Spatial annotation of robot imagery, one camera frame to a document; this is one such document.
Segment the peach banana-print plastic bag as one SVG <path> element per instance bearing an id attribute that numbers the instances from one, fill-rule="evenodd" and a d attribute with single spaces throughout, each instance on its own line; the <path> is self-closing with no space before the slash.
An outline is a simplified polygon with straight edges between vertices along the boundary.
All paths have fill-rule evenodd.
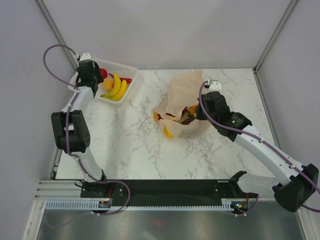
<path id="1" fill-rule="evenodd" d="M 203 83 L 202 73 L 202 70 L 196 70 L 172 78 L 163 100 L 152 109 L 153 118 L 161 133 L 164 134 L 163 129 L 166 126 L 173 135 L 172 139 L 194 139 L 209 128 L 208 121 L 196 118 L 189 125 L 181 124 L 186 119 L 182 117 L 183 109 L 199 104 L 199 90 Z"/>

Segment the fake yellow lemon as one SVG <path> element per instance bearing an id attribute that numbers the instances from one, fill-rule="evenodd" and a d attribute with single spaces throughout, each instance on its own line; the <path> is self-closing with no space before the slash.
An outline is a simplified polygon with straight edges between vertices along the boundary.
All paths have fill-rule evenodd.
<path id="1" fill-rule="evenodd" d="M 174 136 L 169 132 L 169 130 L 167 129 L 167 127 L 165 126 L 163 129 L 163 133 L 165 136 L 167 136 L 168 138 L 172 139 Z"/>

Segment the fake orange pineapple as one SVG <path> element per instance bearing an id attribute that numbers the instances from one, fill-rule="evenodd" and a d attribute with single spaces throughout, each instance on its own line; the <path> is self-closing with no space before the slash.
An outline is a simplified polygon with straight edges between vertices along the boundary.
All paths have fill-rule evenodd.
<path id="1" fill-rule="evenodd" d="M 187 106 L 182 110 L 181 117 L 182 118 L 195 118 L 197 114 L 197 105 Z"/>

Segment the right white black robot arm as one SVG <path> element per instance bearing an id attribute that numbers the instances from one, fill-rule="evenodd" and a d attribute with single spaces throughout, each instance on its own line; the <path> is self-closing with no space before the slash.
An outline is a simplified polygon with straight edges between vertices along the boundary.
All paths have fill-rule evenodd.
<path id="1" fill-rule="evenodd" d="M 317 185 L 320 171 L 315 165 L 304 165 L 265 140 L 247 117 L 230 111 L 225 97 L 218 91 L 200 93 L 198 101 L 198 120 L 209 121 L 220 135 L 246 149 L 273 174 L 273 177 L 264 177 L 238 172 L 237 180 L 228 185 L 232 196 L 254 193 L 274 198 L 292 213 L 299 208 L 319 213 L 319 209 L 306 205 L 307 200 L 320 191 Z"/>

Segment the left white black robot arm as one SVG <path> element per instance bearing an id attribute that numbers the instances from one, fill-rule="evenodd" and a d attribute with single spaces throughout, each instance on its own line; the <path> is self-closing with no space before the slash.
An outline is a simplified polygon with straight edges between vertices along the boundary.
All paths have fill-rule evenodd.
<path id="1" fill-rule="evenodd" d="M 98 85 L 103 81 L 98 64 L 89 54 L 78 60 L 77 76 L 73 95 L 67 105 L 51 115 L 54 140 L 58 149 L 63 150 L 77 164 L 85 181 L 95 181 L 92 191 L 98 197 L 105 197 L 110 186 L 106 175 L 97 164 L 90 149 L 91 135 L 84 112 L 95 98 Z"/>

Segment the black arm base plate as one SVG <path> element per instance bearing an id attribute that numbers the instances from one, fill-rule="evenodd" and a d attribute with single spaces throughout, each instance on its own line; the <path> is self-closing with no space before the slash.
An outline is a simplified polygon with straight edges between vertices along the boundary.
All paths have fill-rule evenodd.
<path id="1" fill-rule="evenodd" d="M 81 198 L 108 198 L 116 206 L 195 206 L 220 204 L 222 199 L 255 199 L 233 179 L 124 179 L 107 184 L 83 181 Z"/>

